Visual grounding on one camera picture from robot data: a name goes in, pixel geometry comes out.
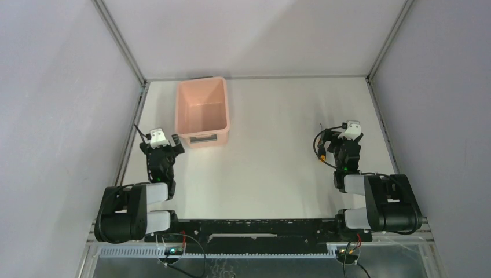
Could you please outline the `yellow black screwdriver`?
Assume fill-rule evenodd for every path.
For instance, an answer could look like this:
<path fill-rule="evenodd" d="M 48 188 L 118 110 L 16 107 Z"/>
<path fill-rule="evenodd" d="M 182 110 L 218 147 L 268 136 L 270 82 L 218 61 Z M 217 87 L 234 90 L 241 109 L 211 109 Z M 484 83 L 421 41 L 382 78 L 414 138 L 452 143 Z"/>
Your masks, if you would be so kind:
<path fill-rule="evenodd" d="M 324 128 L 323 128 L 322 124 L 320 123 L 321 135 L 319 136 L 319 141 L 317 143 L 317 150 L 318 150 L 318 157 L 322 161 L 324 161 L 326 158 L 325 142 L 323 141 L 323 132 L 324 132 Z"/>

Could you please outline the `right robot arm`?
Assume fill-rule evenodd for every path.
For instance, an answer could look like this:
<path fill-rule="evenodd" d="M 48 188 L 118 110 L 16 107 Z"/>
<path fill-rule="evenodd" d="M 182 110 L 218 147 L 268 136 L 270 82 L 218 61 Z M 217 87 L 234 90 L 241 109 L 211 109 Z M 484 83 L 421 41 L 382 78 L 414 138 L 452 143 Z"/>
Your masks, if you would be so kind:
<path fill-rule="evenodd" d="M 359 171 L 362 137 L 359 133 L 348 138 L 334 127 L 324 129 L 314 139 L 314 150 L 322 162 L 328 153 L 334 158 L 331 167 L 335 188 L 365 199 L 365 207 L 338 211 L 335 235 L 349 241 L 362 230 L 399 235 L 416 232 L 423 224 L 423 216 L 407 176 Z"/>

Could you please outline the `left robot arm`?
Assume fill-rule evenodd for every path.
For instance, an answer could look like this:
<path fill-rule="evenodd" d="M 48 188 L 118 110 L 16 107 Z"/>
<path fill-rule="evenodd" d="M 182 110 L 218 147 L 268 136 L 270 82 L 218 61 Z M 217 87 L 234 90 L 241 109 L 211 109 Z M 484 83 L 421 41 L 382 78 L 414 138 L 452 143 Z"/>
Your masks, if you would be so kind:
<path fill-rule="evenodd" d="M 99 242 L 120 244 L 143 239 L 150 227 L 148 206 L 174 197 L 174 165 L 177 156 L 185 152 L 179 136 L 171 136 L 173 144 L 161 129 L 140 137 L 147 180 L 105 188 L 94 224 L 94 235 Z"/>

